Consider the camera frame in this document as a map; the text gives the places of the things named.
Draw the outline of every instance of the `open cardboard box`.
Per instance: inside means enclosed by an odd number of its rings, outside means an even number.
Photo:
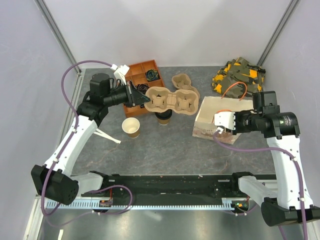
[[[214,124],[214,116],[218,111],[226,109],[232,112],[251,110],[253,109],[253,102],[246,99],[205,96],[194,121],[192,136],[213,140],[213,135],[217,130],[217,126]],[[230,132],[223,132],[217,138],[222,143],[234,144],[239,136],[240,134],[232,135]]]

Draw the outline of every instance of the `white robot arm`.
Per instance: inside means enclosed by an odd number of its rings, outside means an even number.
[[[121,80],[121,84],[111,88],[109,75],[105,73],[93,75],[90,80],[90,91],[85,94],[76,111],[78,115],[77,126],[75,126],[77,122],[75,118],[70,130],[53,155],[43,166],[35,165],[33,167],[31,176],[39,195],[41,195],[45,186],[47,173],[52,168],[45,187],[46,198],[69,205],[77,196],[101,188],[103,177],[96,172],[71,176],[72,169],[81,150],[108,114],[109,107],[118,104],[134,107],[150,101],[131,82],[126,82],[125,75],[129,67],[113,65],[111,69],[115,71],[114,75]],[[71,134],[73,136],[65,146]],[[65,148],[58,158],[57,155],[63,147]]]
[[[307,220],[318,218],[316,211],[319,208],[314,207],[302,170],[297,117],[292,112],[280,113],[274,91],[254,93],[253,110],[216,113],[214,124],[219,127],[220,133],[226,129],[234,135],[252,131],[264,134],[274,162],[278,192],[269,190],[253,174],[241,175],[240,172],[237,182],[239,190],[250,196],[261,207],[262,216],[269,226],[290,222],[301,223],[301,201],[304,202]],[[300,176],[295,164],[299,166]],[[301,181],[303,197],[299,188]]]

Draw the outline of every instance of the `camouflage bag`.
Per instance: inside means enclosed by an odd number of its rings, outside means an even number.
[[[262,91],[265,75],[265,69],[239,57],[237,60],[228,61],[217,72],[217,75],[212,78],[212,89],[219,94],[224,94],[232,84],[242,82],[231,87],[225,95],[239,99],[244,95],[247,87],[246,96],[251,97],[253,93]]]

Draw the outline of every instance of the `cardboard cup holder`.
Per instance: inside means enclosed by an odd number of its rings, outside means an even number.
[[[187,74],[180,73],[173,76],[172,83],[177,89],[191,90],[197,94],[198,98],[200,98],[199,91],[194,86],[191,86],[191,79]]]
[[[171,92],[165,87],[150,87],[145,95],[150,102],[144,104],[149,112],[163,113],[169,109],[177,114],[193,115],[198,111],[199,98],[192,90],[180,89]]]

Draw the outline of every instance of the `gray floor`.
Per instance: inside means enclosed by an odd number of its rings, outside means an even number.
[[[60,209],[49,217],[62,224],[89,210]],[[284,226],[287,239],[303,239],[298,225]],[[131,210],[121,215],[87,215],[64,227],[42,226],[38,240],[282,240],[278,227],[268,227],[258,207],[248,216],[221,211]]]
[[[212,91],[212,77],[219,67],[161,67],[165,86],[171,91],[175,87],[172,76],[186,73],[192,80],[202,99],[204,96],[219,96]],[[89,90],[89,81],[95,73],[111,73],[109,69],[87,69],[79,101]],[[141,134],[130,139],[122,131],[125,120],[121,105],[109,108],[109,114],[100,129],[121,140],[116,144],[93,135],[84,146],[75,163],[73,174],[86,174],[95,170],[105,174],[121,175],[177,175],[177,174],[232,174],[249,171],[254,174],[273,174],[274,164],[269,152],[240,153],[224,149],[211,140],[192,136],[196,114],[188,116],[173,113],[167,126],[159,125],[153,113],[138,116]],[[242,134],[234,144],[237,148],[266,147],[259,132]]]

